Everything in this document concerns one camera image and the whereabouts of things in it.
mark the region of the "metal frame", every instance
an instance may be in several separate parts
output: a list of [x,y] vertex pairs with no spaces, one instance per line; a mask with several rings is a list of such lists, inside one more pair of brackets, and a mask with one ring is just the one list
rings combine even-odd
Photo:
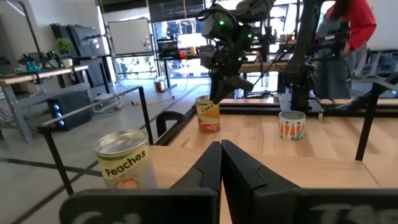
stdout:
[[21,132],[22,136],[24,137],[25,141],[27,143],[31,143],[33,141],[32,138],[32,132],[29,129],[29,126],[25,120],[25,114],[23,112],[24,108],[28,108],[30,106],[37,105],[39,103],[44,103],[46,100],[57,96],[57,95],[62,95],[64,93],[68,93],[71,91],[86,91],[87,96],[89,99],[92,99],[91,97],[91,91],[90,91],[90,84],[85,80],[84,83],[79,83],[77,85],[72,85],[70,87],[62,88],[57,91],[51,91],[47,92],[44,94],[39,94],[39,95],[34,95],[30,96],[24,99],[17,99],[14,90],[12,89],[11,85],[6,85],[2,86],[2,91],[4,93],[4,96],[6,97],[6,101],[8,103],[8,106],[10,108],[10,111],[15,119],[16,125],[1,125],[0,127],[5,127],[5,128],[17,128]]
[[154,138],[152,136],[152,130],[150,128],[150,121],[149,121],[148,109],[147,109],[147,104],[146,104],[146,99],[145,99],[145,94],[144,94],[144,88],[142,86],[136,86],[134,88],[128,89],[128,90],[126,90],[126,91],[124,91],[122,93],[114,95],[114,96],[112,96],[110,98],[107,98],[105,100],[101,100],[101,101],[98,101],[96,103],[92,103],[92,104],[90,104],[88,106],[85,106],[83,108],[80,108],[80,109],[77,109],[75,111],[69,112],[69,113],[63,115],[61,118],[52,119],[50,121],[47,121],[47,122],[43,123],[41,126],[38,127],[40,132],[44,135],[44,138],[45,138],[45,140],[47,142],[47,145],[48,145],[48,147],[50,149],[50,152],[51,152],[51,155],[52,155],[52,157],[54,159],[55,165],[57,166],[58,173],[61,176],[63,185],[64,185],[68,195],[73,194],[73,188],[72,188],[72,184],[71,184],[71,182],[70,182],[70,180],[69,180],[69,178],[67,176],[67,172],[65,170],[65,166],[63,165],[62,159],[61,159],[59,151],[57,149],[57,145],[55,144],[54,138],[52,137],[52,134],[51,134],[53,124],[55,124],[56,122],[58,122],[58,121],[60,121],[62,119],[68,118],[68,117],[73,116],[73,115],[78,114],[78,113],[81,113],[83,111],[91,110],[95,106],[101,105],[101,104],[103,104],[103,103],[105,103],[105,102],[107,102],[109,100],[113,100],[113,99],[115,99],[115,98],[117,98],[119,96],[125,95],[125,94],[130,93],[130,92],[132,92],[134,90],[138,90],[139,91],[139,98],[141,100],[142,112],[144,114],[145,127],[146,127],[146,130],[148,132],[148,142],[149,142],[149,144],[154,144]]
[[[367,106],[359,111],[324,111],[322,113],[309,113],[309,116],[318,116],[322,118],[323,116],[336,116],[336,117],[364,117],[364,123],[361,131],[361,136],[359,138],[358,148],[356,151],[355,160],[362,161],[364,153],[366,150],[366,145],[369,139],[369,133],[373,123],[374,117],[383,118],[397,118],[398,117],[398,105],[377,105],[379,95],[377,92],[382,88],[380,85],[373,85],[370,101]],[[238,114],[238,115],[278,115],[281,112],[279,104],[236,104],[236,103],[221,103],[220,113],[221,114]],[[155,145],[167,146],[170,142],[181,132],[184,127],[190,122],[190,120],[196,115],[196,106],[193,105],[187,113],[185,113],[184,118],[173,115],[172,117],[161,116],[157,118],[157,129],[163,130],[163,126],[166,126],[166,121],[177,120],[169,130],[166,132],[158,133],[158,140]]]

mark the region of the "workbench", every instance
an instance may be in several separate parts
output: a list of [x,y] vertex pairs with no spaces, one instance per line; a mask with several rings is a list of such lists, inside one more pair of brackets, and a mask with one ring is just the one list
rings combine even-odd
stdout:
[[11,85],[18,84],[18,83],[25,83],[35,81],[37,82],[37,77],[39,79],[43,78],[50,78],[56,77],[58,75],[74,73],[74,72],[83,72],[83,76],[86,77],[85,71],[88,69],[88,66],[75,66],[74,69],[72,68],[64,68],[64,69],[57,69],[57,70],[50,70],[46,72],[39,72],[37,75],[4,75],[0,77],[0,87],[6,97],[7,103],[9,105],[10,111],[14,117],[15,123],[14,124],[1,124],[0,128],[18,128],[21,134],[23,135],[24,139],[30,143],[32,142],[32,133],[26,123],[25,115],[22,109],[28,108],[40,103],[46,102],[46,100],[53,98],[57,95],[62,95],[64,93],[68,93],[71,91],[86,91],[88,97],[91,99],[90,93],[90,84],[85,79],[85,82],[79,83],[77,85],[72,85],[66,88],[62,88],[57,91],[52,92],[45,92],[38,95],[32,95],[27,98],[17,99],[14,91],[12,90]]
[[[349,100],[336,100],[335,103],[347,102]],[[256,104],[278,102],[272,98],[223,100],[221,131],[214,134],[198,131],[195,108],[192,108],[185,119],[177,121],[165,133],[158,133],[161,136],[155,144],[168,146],[168,153],[178,149],[199,155],[211,142],[229,139],[301,187],[398,187],[398,118],[375,118],[364,158],[355,161],[363,118],[308,117],[304,139],[289,141],[279,136],[278,116],[225,114],[227,108],[224,107]],[[379,100],[379,104],[398,105],[398,100]]]

